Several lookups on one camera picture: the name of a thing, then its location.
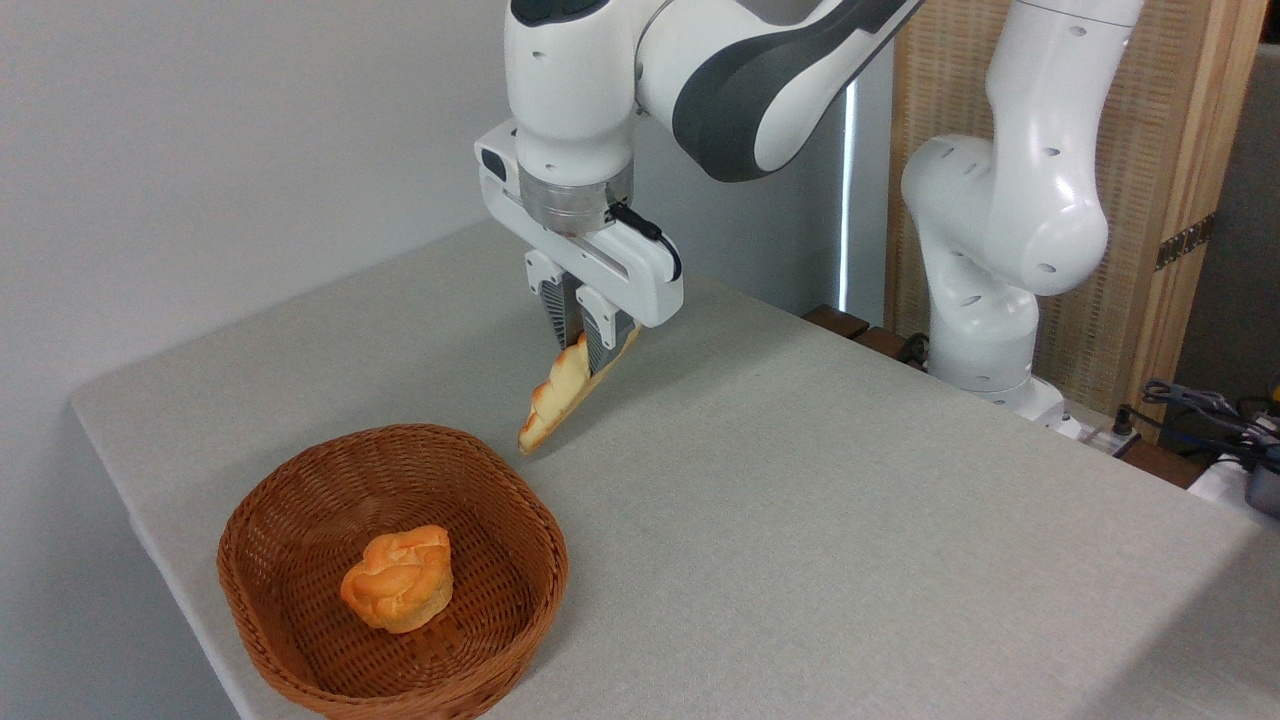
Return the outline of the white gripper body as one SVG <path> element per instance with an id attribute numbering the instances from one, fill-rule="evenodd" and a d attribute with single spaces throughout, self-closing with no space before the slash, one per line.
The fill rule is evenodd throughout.
<path id="1" fill-rule="evenodd" d="M 475 142 L 481 196 L 493 218 L 640 324 L 669 320 L 684 304 L 672 252 L 621 222 L 564 237 L 530 217 L 520 197 L 516 129 L 506 120 Z"/>

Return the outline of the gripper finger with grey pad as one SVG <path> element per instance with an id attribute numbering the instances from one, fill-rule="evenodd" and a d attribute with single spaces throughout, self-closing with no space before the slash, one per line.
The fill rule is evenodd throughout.
<path id="1" fill-rule="evenodd" d="M 561 348 L 576 345 L 582 333 L 582 313 L 576 295 L 580 279 L 538 250 L 525 254 L 525 266 L 530 291 L 540 300 L 557 343 Z"/>
<path id="2" fill-rule="evenodd" d="M 625 352 L 641 327 L 591 287 L 579 287 L 575 297 L 586 333 L 590 375 L 600 375 Z"/>

